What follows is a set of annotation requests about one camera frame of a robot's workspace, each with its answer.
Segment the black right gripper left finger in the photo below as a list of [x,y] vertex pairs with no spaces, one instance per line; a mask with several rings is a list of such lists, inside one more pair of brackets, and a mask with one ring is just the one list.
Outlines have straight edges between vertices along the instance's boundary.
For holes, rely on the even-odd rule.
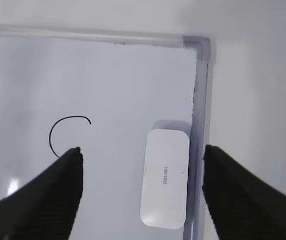
[[69,239],[82,192],[83,156],[75,147],[0,200],[0,240]]

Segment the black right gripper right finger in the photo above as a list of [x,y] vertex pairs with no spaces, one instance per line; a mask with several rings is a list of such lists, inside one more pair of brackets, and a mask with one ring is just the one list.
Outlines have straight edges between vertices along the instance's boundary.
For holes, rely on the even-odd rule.
[[217,146],[204,152],[203,194],[221,240],[286,240],[286,195]]

